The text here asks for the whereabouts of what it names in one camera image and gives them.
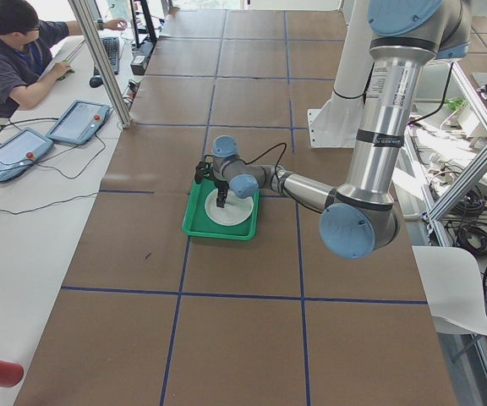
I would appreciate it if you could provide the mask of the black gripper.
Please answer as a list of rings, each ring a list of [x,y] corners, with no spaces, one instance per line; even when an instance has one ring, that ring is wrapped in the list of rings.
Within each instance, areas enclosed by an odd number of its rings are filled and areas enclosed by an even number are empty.
[[[227,192],[230,189],[229,184],[227,181],[219,179],[215,175],[211,177],[211,180],[217,188],[216,207],[223,208],[226,204]]]

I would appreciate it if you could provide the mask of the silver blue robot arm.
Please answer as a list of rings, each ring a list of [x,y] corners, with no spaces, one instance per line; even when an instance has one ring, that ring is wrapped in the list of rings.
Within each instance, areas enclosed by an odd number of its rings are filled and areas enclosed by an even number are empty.
[[[391,177],[419,76],[432,60],[465,57],[471,19],[469,1],[370,2],[374,65],[344,184],[333,188],[279,166],[246,163],[230,136],[214,140],[213,176],[241,199],[268,187],[320,211],[320,236],[343,258],[362,258],[388,245],[400,228]]]

